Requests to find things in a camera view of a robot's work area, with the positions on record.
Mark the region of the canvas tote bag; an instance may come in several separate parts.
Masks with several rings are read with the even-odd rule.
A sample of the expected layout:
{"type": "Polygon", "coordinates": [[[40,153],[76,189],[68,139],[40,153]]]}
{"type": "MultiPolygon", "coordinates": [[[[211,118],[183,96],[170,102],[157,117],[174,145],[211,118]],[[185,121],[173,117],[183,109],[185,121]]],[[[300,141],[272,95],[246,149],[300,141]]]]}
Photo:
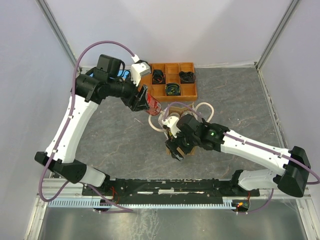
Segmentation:
{"type": "MultiPolygon", "coordinates": [[[[177,103],[178,105],[183,105],[183,102],[178,102],[177,103]]],[[[210,116],[208,117],[207,121],[210,122],[211,119],[213,118],[214,116],[214,108],[211,104],[207,103],[207,102],[201,102],[199,103],[198,105],[194,106],[194,103],[192,104],[189,104],[189,105],[183,105],[183,107],[177,107],[177,106],[173,106],[172,107],[172,110],[169,110],[170,113],[179,113],[180,115],[182,114],[182,112],[184,111],[192,111],[196,114],[196,112],[198,111],[198,109],[201,107],[201,106],[208,106],[211,110],[211,114],[210,116]]],[[[155,131],[157,132],[162,132],[165,137],[168,139],[168,134],[166,132],[166,130],[163,128],[163,124],[162,124],[162,120],[164,118],[164,115],[165,115],[165,111],[167,110],[167,108],[165,108],[164,110],[161,110],[159,115],[158,115],[158,124],[160,125],[160,128],[156,127],[153,125],[152,121],[151,121],[151,115],[148,116],[148,123],[150,125],[151,128],[153,128],[155,131]]]]}

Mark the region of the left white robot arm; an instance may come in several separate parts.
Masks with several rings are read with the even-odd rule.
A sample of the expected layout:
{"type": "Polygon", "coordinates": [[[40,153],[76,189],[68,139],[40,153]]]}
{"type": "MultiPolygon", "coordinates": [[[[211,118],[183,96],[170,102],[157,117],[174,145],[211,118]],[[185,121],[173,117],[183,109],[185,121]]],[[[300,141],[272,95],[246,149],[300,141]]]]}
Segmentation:
{"type": "Polygon", "coordinates": [[[106,97],[120,98],[131,111],[150,110],[147,87],[140,87],[141,78],[151,73],[147,62],[132,64],[129,74],[122,79],[118,73],[123,61],[100,55],[96,67],[75,79],[75,95],[70,97],[65,116],[50,145],[35,154],[35,161],[69,182],[93,186],[99,195],[111,189],[109,176],[102,171],[76,160],[76,151],[83,132],[106,97]]]}

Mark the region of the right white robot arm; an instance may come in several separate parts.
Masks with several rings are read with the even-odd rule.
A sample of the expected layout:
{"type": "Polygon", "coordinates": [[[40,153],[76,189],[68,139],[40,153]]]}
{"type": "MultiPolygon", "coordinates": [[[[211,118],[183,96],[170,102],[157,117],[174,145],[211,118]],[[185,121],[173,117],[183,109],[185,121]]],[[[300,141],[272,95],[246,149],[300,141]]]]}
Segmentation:
{"type": "Polygon", "coordinates": [[[162,120],[169,136],[165,142],[171,156],[182,161],[194,147],[206,151],[232,154],[264,167],[262,170],[238,170],[229,183],[236,196],[256,189],[279,189],[301,198],[311,172],[306,151],[298,146],[292,149],[275,147],[240,135],[226,126],[198,121],[193,115],[170,116],[162,120]]]}

